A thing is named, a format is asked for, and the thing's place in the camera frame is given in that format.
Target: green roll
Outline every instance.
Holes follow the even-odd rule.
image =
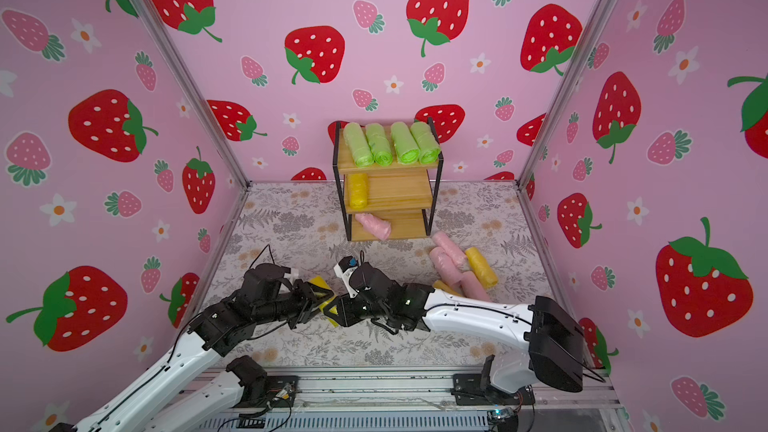
[[[371,148],[368,147],[366,135],[362,133],[359,123],[350,122],[346,124],[344,127],[344,142],[350,148],[355,166],[368,167],[373,165],[373,154],[371,154]]]
[[[431,164],[440,155],[440,144],[435,140],[432,129],[425,122],[416,121],[411,126],[411,135],[418,145],[418,161],[422,164]]]
[[[418,160],[418,145],[405,122],[392,124],[392,142],[395,144],[398,162],[407,166]]]
[[[373,154],[373,160],[383,167],[391,165],[392,148],[384,133],[384,127],[381,124],[368,124],[366,126],[366,138],[368,139],[368,146],[371,148],[371,154]]]

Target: patterned floor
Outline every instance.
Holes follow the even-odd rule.
[[[444,182],[434,230],[445,231],[462,248],[480,249],[499,277],[489,292],[496,302],[530,303],[537,294],[550,295],[511,184]],[[336,292],[345,289],[332,266],[345,255],[358,255],[360,249],[367,261],[400,283],[431,284],[438,278],[428,256],[435,246],[429,238],[348,242],[333,182],[256,184],[204,305],[238,288],[248,264],[267,243],[277,264],[301,268],[306,278],[320,275]],[[269,260],[265,255],[260,262]],[[269,328],[259,326],[256,333]],[[265,367],[474,365],[502,350],[499,344],[464,334],[413,331],[391,336],[370,322],[334,328],[319,316],[294,331],[284,327],[259,341],[242,343],[220,366],[243,354],[251,354]]]

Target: pink roll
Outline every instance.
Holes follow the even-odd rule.
[[[480,281],[475,277],[474,272],[464,272],[460,284],[466,297],[474,298],[478,301],[493,302],[491,296],[480,285]]]
[[[451,240],[445,232],[442,230],[435,232],[432,234],[432,240],[435,241],[437,246],[442,247],[442,249],[446,252],[446,254],[448,254],[456,267],[464,268],[466,266],[466,254],[462,252],[458,245],[453,243],[453,240]]]
[[[435,247],[429,252],[429,258],[435,264],[435,269],[440,274],[440,279],[450,288],[456,288],[457,284],[462,280],[462,274],[453,264],[448,254],[446,254],[446,251],[442,247]]]
[[[355,220],[360,222],[362,228],[366,232],[379,240],[387,240],[389,234],[392,233],[392,224],[377,216],[372,216],[371,214],[355,214]]]

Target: strawberry wallpaper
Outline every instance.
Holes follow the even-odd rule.
[[[238,188],[129,0],[0,18],[3,429],[45,432],[168,350]]]
[[[152,0],[255,181],[331,178],[335,120],[428,117],[444,178],[519,175],[594,1]]]
[[[765,2],[619,0],[527,187],[633,430],[764,421]]]

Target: yellow roll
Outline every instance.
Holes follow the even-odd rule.
[[[482,256],[476,247],[470,247],[464,251],[469,259],[469,266],[472,267],[472,271],[475,273],[475,277],[483,286],[485,290],[490,289],[498,283],[498,277],[494,273],[488,261]]]

